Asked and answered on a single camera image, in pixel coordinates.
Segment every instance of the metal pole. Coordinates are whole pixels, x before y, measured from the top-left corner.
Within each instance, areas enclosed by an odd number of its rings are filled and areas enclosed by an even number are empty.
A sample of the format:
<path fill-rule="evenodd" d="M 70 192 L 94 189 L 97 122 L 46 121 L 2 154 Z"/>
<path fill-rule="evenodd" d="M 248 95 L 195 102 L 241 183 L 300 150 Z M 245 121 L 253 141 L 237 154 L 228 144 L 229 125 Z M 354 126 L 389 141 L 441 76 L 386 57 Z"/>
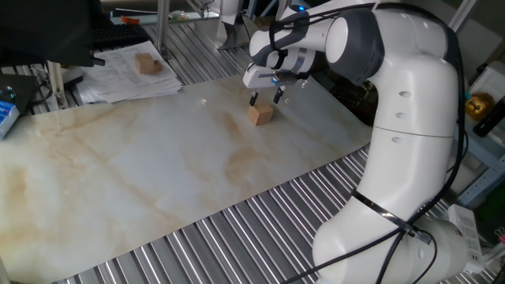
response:
<path fill-rule="evenodd" d="M 167 59 L 166 52 L 166 30 L 168 29 L 168 14 L 170 12 L 170 0 L 158 0 L 158 39 L 156 40 L 156 48 L 164 59 Z"/>

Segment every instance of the table surface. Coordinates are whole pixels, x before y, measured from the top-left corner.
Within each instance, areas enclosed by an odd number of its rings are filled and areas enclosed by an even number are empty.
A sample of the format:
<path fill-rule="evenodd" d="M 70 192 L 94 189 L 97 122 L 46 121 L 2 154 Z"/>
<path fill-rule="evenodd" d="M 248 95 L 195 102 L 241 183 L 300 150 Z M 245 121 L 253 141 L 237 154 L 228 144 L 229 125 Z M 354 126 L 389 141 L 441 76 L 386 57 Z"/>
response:
<path fill-rule="evenodd" d="M 19 119 L 0 145 L 10 278 L 74 275 L 369 141 L 371 129 L 312 78 L 287 88 L 267 125 L 247 118 L 249 96 L 230 77 Z"/>

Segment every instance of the small wooden block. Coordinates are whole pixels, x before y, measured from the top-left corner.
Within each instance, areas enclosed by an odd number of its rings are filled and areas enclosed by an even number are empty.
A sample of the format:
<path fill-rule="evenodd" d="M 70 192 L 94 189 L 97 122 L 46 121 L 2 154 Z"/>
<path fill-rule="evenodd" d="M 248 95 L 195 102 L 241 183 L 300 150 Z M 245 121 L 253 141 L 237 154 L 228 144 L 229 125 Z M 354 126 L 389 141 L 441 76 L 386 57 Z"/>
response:
<path fill-rule="evenodd" d="M 135 67 L 140 74 L 157 73 L 163 70 L 161 62 L 152 59 L 150 54 L 136 54 Z"/>
<path fill-rule="evenodd" d="M 274 115 L 274 109 L 268 103 L 258 102 L 250 106 L 247 116 L 255 126 L 267 124 Z"/>

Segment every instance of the yellow object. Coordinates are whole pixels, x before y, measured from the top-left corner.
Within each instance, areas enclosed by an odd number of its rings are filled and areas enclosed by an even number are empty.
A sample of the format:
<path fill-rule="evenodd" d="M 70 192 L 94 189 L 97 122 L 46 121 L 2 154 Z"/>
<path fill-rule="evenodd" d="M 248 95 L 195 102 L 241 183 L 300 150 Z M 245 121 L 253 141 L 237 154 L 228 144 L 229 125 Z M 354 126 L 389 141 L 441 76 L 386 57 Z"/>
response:
<path fill-rule="evenodd" d="M 472 95 L 465 103 L 465 112 L 474 121 L 480 121 L 495 106 L 495 100 L 488 93 L 480 92 Z"/>

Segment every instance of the wooden block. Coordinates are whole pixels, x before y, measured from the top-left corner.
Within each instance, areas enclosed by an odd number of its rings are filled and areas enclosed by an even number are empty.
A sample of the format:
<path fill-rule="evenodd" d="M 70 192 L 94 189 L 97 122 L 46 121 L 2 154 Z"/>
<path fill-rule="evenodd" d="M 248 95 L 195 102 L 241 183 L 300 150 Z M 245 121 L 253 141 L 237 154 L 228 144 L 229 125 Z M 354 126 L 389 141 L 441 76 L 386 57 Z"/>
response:
<path fill-rule="evenodd" d="M 267 124 L 273 115 L 274 109 L 265 102 L 258 102 L 254 106 L 250 106 L 247 111 L 247 116 L 255 126 Z"/>
<path fill-rule="evenodd" d="M 154 70 L 155 61 L 150 54 L 136 54 L 135 67 L 140 74 L 149 74 Z"/>

